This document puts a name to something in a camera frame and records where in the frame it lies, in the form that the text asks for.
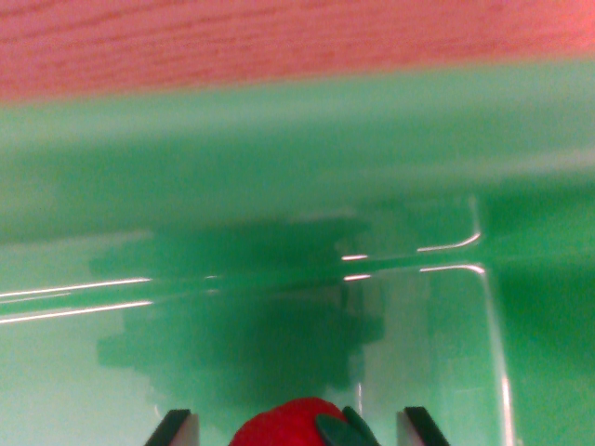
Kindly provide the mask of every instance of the wood grain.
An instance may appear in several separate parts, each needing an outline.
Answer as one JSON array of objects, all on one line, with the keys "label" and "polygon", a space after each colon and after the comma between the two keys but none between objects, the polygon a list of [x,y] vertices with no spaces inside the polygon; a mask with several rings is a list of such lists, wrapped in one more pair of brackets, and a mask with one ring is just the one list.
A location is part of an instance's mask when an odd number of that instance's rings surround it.
[{"label": "wood grain", "polygon": [[592,0],[5,0],[0,100],[594,50]]}]

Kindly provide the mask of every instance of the wooden surface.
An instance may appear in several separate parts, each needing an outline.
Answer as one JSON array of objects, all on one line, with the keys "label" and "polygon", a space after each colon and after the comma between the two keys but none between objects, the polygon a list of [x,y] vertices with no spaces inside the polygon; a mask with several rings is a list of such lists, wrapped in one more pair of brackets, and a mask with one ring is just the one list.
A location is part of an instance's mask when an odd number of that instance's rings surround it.
[{"label": "wooden surface", "polygon": [[0,100],[594,50],[593,0],[4,0]]}]

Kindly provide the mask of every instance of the green plastic container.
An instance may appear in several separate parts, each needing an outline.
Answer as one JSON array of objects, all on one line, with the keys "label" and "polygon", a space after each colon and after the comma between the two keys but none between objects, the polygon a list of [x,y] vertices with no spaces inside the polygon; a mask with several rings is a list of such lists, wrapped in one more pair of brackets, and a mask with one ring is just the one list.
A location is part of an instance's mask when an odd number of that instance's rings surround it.
[{"label": "green plastic container", "polygon": [[595,444],[595,63],[0,111],[0,443]]}]

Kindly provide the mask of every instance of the black plastic piece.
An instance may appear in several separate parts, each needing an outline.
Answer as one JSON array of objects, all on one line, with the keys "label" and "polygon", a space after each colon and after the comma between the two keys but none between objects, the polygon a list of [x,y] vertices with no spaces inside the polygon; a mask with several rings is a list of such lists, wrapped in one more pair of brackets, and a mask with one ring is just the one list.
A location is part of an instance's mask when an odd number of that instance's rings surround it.
[{"label": "black plastic piece", "polygon": [[189,416],[190,411],[188,409],[169,411],[147,440],[145,446],[169,446],[169,443],[176,437],[179,429]]},{"label": "black plastic piece", "polygon": [[425,407],[405,407],[404,412],[425,446],[450,446]]}]

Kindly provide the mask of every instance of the red strawberry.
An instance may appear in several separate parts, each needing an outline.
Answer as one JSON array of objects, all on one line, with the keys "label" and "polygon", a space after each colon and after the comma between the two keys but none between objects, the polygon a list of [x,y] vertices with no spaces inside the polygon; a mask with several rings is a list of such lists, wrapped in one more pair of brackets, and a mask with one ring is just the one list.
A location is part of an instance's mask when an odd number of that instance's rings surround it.
[{"label": "red strawberry", "polygon": [[345,421],[337,406],[325,400],[292,400],[249,420],[235,433],[230,446],[324,446],[315,425],[319,413]]}]

